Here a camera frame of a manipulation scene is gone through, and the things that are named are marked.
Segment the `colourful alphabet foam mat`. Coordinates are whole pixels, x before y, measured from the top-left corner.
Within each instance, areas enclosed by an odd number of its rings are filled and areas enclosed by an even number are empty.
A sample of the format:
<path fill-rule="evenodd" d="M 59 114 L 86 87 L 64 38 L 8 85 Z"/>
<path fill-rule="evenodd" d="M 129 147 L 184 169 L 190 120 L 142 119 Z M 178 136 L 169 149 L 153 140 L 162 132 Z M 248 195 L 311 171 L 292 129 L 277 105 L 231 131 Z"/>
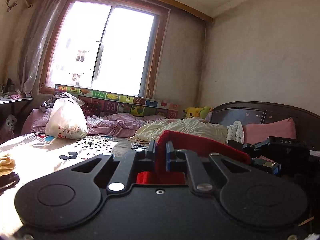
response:
<path fill-rule="evenodd" d="M 155 99 L 141 98 L 56 84 L 54 92 L 68 92 L 85 103 L 98 105 L 105 114 L 130 113 L 134 116 L 161 115 L 169 119 L 178 117 L 179 105 Z"/>

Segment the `yellow fluffy garment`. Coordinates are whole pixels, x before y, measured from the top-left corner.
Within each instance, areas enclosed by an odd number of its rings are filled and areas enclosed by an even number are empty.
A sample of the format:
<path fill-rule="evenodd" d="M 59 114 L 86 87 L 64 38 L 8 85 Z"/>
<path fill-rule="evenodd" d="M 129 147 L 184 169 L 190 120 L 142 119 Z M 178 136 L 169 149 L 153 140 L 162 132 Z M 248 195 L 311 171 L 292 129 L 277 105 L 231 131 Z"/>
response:
<path fill-rule="evenodd" d="M 0 157 L 0 176 L 9 175 L 15 169 L 15 160 L 9 154 Z"/>

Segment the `purple crumpled bedsheet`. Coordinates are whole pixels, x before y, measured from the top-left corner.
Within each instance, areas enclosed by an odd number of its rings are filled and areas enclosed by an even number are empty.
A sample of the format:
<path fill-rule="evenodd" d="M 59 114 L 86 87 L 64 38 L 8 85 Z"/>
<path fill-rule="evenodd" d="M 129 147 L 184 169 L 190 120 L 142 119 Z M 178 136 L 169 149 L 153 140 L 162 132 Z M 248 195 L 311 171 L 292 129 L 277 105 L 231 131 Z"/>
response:
<path fill-rule="evenodd" d="M 23 124 L 21 134 L 44 133 L 49 121 L 51 109 L 44 112 L 41 109 L 33 109 Z M 140 127 L 154 121 L 166 119 L 161 115 L 133 116 L 129 113 L 119 113 L 100 116 L 88 116 L 86 118 L 88 135 L 105 135 L 107 137 L 128 138 L 135 135 Z"/>

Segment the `white plastic bag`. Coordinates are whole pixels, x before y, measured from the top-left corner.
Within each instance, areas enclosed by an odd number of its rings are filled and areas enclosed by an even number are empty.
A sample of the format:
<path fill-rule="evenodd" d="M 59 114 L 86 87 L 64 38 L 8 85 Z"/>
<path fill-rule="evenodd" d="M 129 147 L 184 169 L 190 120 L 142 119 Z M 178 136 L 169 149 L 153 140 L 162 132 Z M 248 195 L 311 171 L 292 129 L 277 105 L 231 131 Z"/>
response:
<path fill-rule="evenodd" d="M 79 104 L 71 98 L 56 100 L 46 124 L 45 133 L 60 139 L 86 137 L 86 119 Z"/>

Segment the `dark wooden headboard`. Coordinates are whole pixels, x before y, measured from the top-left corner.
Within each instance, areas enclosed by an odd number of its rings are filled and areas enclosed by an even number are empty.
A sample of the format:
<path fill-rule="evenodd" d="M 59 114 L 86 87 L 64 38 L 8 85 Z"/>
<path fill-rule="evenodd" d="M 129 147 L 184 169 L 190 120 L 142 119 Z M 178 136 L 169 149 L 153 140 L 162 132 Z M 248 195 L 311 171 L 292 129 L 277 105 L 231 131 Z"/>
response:
<path fill-rule="evenodd" d="M 295 122 L 297 140 L 319 151 L 319 115 L 302 108 L 271 102 L 235 101 L 215 107 L 209 120 L 228 126 L 236 120 L 247 125 L 270 124 L 288 118 Z"/>

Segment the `red knit sweater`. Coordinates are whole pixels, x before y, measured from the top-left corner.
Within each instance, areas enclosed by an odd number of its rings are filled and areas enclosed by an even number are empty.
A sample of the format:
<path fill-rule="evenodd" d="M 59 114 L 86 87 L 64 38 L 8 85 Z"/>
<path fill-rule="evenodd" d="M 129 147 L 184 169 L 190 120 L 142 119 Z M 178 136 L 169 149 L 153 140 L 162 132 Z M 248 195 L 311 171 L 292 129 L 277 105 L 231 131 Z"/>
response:
<path fill-rule="evenodd" d="M 156 161 L 154 171 L 144 171 L 137 174 L 136 183 L 146 185 L 183 185 L 185 175 L 183 172 L 166 171 L 166 143 L 171 141 L 178 150 L 191 150 L 200 157 L 208 157 L 210 153 L 217 152 L 233 160 L 249 165 L 249 155 L 236 150 L 216 140 L 166 130 L 156 140 Z"/>

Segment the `dark side table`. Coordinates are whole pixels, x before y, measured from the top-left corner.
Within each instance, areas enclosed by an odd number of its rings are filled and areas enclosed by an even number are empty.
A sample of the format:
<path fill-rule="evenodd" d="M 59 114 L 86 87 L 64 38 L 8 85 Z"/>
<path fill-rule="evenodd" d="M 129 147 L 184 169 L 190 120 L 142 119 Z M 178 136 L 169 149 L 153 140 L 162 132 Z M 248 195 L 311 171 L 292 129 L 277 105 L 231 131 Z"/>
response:
<path fill-rule="evenodd" d="M 33 98 L 1 98 L 1 125 L 4 123 L 8 115 L 12 114 L 17 119 L 15 131 L 20 132 L 30 113 L 30 111 L 27 111 L 27 108 L 32 101 Z"/>

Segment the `pink sheer curtain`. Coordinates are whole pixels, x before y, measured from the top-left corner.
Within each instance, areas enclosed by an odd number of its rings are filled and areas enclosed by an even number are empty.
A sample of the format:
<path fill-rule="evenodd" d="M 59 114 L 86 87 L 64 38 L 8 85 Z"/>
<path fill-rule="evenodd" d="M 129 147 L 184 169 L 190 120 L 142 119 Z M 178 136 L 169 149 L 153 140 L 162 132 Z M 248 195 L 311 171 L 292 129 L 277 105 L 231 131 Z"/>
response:
<path fill-rule="evenodd" d="M 18 63 L 20 91 L 25 95 L 29 95 L 33 91 L 54 26 L 67 1 L 40 0 L 31 17 Z"/>

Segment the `pink pillow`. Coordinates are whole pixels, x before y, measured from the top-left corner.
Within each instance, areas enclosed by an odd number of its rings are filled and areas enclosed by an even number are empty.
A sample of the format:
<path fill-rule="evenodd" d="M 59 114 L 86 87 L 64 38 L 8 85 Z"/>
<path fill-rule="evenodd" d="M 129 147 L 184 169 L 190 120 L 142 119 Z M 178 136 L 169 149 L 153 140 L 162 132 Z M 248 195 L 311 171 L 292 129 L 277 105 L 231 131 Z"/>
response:
<path fill-rule="evenodd" d="M 268 137 L 283 137 L 296 139 L 296 128 L 292 118 L 273 122 L 270 124 L 247 124 L 243 127 L 244 143 L 256 144 Z"/>

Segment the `white patterned cloth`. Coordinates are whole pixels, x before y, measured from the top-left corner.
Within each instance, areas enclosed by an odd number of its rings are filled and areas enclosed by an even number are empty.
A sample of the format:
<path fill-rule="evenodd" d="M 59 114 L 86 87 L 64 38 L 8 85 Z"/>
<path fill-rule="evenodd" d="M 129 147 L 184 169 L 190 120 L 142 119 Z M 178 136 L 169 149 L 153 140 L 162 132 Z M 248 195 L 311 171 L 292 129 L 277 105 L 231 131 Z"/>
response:
<path fill-rule="evenodd" d="M 245 133 L 242 127 L 242 123 L 239 120 L 233 122 L 233 124 L 227 126 L 227 138 L 226 143 L 229 140 L 234 140 L 241 144 L 244 144 Z"/>

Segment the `wooden framed window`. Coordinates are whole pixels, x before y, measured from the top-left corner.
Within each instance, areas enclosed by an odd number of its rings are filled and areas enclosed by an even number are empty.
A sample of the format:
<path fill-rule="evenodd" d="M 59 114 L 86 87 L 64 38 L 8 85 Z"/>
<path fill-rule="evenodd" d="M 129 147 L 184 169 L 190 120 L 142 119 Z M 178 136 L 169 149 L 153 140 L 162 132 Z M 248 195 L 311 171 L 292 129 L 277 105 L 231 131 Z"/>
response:
<path fill-rule="evenodd" d="M 151 98 L 169 12 L 143 0 L 67 0 L 39 92 L 62 84 Z"/>

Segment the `mickey mouse bed blanket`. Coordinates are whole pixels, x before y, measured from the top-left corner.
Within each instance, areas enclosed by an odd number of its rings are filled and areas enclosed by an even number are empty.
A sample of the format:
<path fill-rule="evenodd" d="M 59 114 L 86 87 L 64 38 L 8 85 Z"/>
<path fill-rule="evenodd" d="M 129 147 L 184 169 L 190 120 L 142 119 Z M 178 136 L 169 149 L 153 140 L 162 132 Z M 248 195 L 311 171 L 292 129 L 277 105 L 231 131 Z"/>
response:
<path fill-rule="evenodd" d="M 1 193 L 1 233 L 11 235 L 22 223 L 15 210 L 14 198 L 26 183 L 99 154 L 121 157 L 135 148 L 147 148 L 143 142 L 126 138 L 88 135 L 78 140 L 59 139 L 42 133 L 29 133 L 1 144 L 1 156 L 15 161 L 14 173 L 19 182 Z"/>

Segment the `yellow plush toy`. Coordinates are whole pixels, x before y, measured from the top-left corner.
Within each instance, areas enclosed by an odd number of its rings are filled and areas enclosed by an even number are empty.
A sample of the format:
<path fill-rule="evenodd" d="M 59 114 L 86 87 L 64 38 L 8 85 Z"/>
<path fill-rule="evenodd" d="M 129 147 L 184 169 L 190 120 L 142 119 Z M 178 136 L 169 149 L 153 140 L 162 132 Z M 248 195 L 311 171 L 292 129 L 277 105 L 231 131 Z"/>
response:
<path fill-rule="evenodd" d="M 212 107 L 188 107 L 183 110 L 185 118 L 202 118 L 205 119 Z"/>

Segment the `cream quilted blanket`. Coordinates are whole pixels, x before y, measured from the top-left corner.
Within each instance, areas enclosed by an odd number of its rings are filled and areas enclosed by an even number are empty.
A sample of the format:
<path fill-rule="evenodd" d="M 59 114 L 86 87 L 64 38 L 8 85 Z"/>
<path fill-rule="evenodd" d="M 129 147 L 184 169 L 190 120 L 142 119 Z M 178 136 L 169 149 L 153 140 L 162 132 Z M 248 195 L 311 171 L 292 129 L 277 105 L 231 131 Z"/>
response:
<path fill-rule="evenodd" d="M 228 128 L 220 124 L 212 124 L 201 118 L 161 119 L 144 125 L 136 130 L 128 140 L 138 143 L 149 143 L 158 140 L 165 131 L 181 132 L 225 143 Z"/>

